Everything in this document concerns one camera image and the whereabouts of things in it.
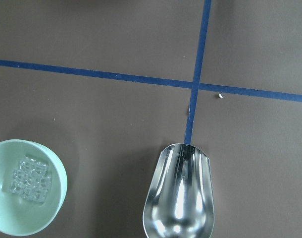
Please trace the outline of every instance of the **metal scoop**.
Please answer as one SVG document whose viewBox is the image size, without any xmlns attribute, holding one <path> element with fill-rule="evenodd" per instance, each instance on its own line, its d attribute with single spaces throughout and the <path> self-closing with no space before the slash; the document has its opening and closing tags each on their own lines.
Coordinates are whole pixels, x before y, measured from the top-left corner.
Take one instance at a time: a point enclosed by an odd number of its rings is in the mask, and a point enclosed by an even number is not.
<svg viewBox="0 0 302 238">
<path fill-rule="evenodd" d="M 209 158 L 198 148 L 173 144 L 159 157 L 146 199 L 148 238 L 209 238 L 214 204 Z"/>
</svg>

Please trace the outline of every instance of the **bowl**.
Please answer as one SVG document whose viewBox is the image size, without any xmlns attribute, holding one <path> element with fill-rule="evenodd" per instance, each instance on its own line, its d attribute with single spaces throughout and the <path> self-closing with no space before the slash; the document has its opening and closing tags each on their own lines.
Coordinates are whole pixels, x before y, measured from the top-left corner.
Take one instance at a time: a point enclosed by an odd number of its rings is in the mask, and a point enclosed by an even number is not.
<svg viewBox="0 0 302 238">
<path fill-rule="evenodd" d="M 48 165 L 51 185 L 44 202 L 29 201 L 9 191 L 13 171 L 25 157 Z M 66 190 L 65 168 L 52 150 L 26 140 L 0 142 L 0 232 L 28 236 L 43 230 L 59 212 Z"/>
</svg>

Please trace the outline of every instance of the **blue tape line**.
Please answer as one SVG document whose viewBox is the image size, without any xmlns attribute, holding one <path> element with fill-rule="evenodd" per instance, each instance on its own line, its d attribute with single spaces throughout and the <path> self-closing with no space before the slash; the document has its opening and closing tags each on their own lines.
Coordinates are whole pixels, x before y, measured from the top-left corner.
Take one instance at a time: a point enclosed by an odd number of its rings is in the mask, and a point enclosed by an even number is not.
<svg viewBox="0 0 302 238">
<path fill-rule="evenodd" d="M 148 84 L 172 86 L 172 87 L 179 87 L 179 88 L 189 88 L 189 89 L 192 88 L 192 82 L 187 82 L 187 81 L 135 76 L 135 75 L 122 74 L 122 73 L 110 73 L 110 72 L 102 72 L 102 71 L 79 69 L 79 68 L 68 68 L 68 67 L 52 66 L 52 65 L 37 64 L 37 63 L 0 60 L 0 66 L 48 71 L 48 72 L 55 72 L 55 73 L 65 73 L 65 74 L 73 74 L 73 75 L 96 77 L 96 78 L 115 79 L 115 80 L 130 81 L 130 82 L 148 83 Z"/>
<path fill-rule="evenodd" d="M 255 90 L 255 89 L 250 89 L 250 88 L 238 88 L 238 87 L 201 83 L 200 90 L 302 102 L 302 95 L 300 95 L 300 94 Z"/>
<path fill-rule="evenodd" d="M 199 45 L 196 54 L 193 85 L 192 85 L 190 105 L 189 105 L 189 116 L 187 118 L 186 129 L 185 129 L 185 138 L 184 138 L 185 144 L 191 144 L 191 140 L 192 140 L 193 124 L 194 124 L 194 117 L 196 111 L 197 96 L 200 86 L 201 67 L 204 57 L 210 6 L 211 6 L 211 0 L 205 0 L 202 20 L 201 20 L 200 39 L 199 39 Z"/>
</svg>

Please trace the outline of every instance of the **ice cube cluster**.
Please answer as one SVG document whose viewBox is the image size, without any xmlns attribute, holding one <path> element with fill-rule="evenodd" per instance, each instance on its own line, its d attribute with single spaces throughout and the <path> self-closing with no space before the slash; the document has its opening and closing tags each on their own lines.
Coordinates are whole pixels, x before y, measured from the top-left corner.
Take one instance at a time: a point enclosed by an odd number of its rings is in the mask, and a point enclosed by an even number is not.
<svg viewBox="0 0 302 238">
<path fill-rule="evenodd" d="M 47 171 L 48 165 L 25 157 L 13 171 L 9 191 L 28 201 L 44 202 L 51 187 Z"/>
</svg>

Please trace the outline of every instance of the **mint green bowl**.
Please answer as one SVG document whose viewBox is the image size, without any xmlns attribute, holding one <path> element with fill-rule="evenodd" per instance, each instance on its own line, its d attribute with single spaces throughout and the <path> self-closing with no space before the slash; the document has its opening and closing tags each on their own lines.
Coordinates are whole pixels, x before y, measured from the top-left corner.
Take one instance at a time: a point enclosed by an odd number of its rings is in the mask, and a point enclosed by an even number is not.
<svg viewBox="0 0 302 238">
<path fill-rule="evenodd" d="M 22 199 L 8 191 L 11 175 L 26 156 L 48 164 L 51 188 L 43 203 Z M 26 140 L 0 142 L 0 232 L 12 236 L 28 236 L 47 227 L 57 215 L 67 190 L 65 168 L 49 148 Z"/>
</svg>

